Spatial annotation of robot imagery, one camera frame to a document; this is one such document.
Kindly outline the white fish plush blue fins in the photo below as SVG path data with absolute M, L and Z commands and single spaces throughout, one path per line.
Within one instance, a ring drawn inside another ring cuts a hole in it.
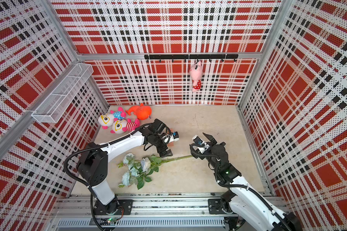
M 117 120 L 125 119 L 126 112 L 122 107 L 119 107 L 117 111 L 110 111 L 110 113 L 102 114 L 98 117 L 98 123 L 102 129 L 106 130 L 113 125 Z

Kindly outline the red whale plush toy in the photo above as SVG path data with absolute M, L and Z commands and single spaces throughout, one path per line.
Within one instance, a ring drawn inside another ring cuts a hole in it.
M 150 118 L 152 114 L 152 109 L 150 106 L 140 104 L 130 107 L 128 110 L 125 110 L 125 112 L 130 116 L 131 114 L 134 114 L 138 120 L 146 120 Z

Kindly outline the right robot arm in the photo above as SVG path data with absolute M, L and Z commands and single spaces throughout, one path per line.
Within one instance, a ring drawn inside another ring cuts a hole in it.
M 298 217 L 286 213 L 257 192 L 228 159 L 225 142 L 218 143 L 212 135 L 193 137 L 190 153 L 193 157 L 206 159 L 213 167 L 216 183 L 227 189 L 221 196 L 220 206 L 225 213 L 235 213 L 245 219 L 257 231 L 301 231 Z

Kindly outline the black hook rail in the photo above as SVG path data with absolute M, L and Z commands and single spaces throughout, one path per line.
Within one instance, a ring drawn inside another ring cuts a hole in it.
M 238 59 L 238 54 L 147 54 L 144 55 L 145 60 L 235 60 Z

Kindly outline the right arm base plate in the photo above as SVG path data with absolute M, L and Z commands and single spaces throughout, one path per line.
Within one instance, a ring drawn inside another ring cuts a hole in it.
M 208 200 L 208 209 L 211 215 L 218 214 L 234 214 L 231 210 L 229 203 L 225 199 L 209 199 Z

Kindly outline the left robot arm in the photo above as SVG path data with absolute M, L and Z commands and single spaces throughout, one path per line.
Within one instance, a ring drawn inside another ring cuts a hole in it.
M 168 144 L 178 140 L 177 131 L 172 132 L 166 124 L 155 119 L 113 141 L 89 143 L 84 150 L 68 156 L 63 169 L 69 177 L 88 188 L 105 213 L 113 214 L 120 205 L 106 180 L 109 162 L 133 148 L 147 144 L 156 147 L 159 157 L 171 157 L 173 154 Z

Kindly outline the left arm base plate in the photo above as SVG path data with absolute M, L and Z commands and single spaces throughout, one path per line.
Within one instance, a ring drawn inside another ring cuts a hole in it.
M 109 204 L 103 205 L 99 200 L 93 205 L 95 215 L 130 215 L 133 207 L 133 200 L 120 200 L 114 198 Z

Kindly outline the artificial flower bouquet green stems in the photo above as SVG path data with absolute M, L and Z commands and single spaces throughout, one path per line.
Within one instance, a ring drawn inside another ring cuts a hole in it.
M 156 155 L 151 155 L 138 160 L 134 154 L 128 153 L 117 165 L 118 168 L 127 167 L 127 171 L 123 174 L 118 187 L 124 188 L 136 185 L 137 189 L 140 190 L 145 183 L 152 182 L 151 175 L 159 172 L 163 164 L 188 158 L 192 158 L 192 156 L 163 159 Z

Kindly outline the pink hanging plush doll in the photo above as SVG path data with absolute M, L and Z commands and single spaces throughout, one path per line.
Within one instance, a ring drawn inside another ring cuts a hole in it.
M 202 79 L 203 76 L 203 66 L 202 62 L 198 61 L 190 68 L 190 78 L 192 80 L 192 92 L 199 91 L 202 87 Z

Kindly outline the white fish plush pink fins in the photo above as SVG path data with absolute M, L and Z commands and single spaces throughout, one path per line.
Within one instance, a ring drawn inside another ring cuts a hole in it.
M 136 128 L 140 126 L 140 121 L 136 119 L 135 121 L 132 121 L 131 119 L 121 119 L 121 120 L 116 120 L 112 124 L 112 129 L 111 133 L 112 134 L 123 134 L 127 131 L 132 132 Z

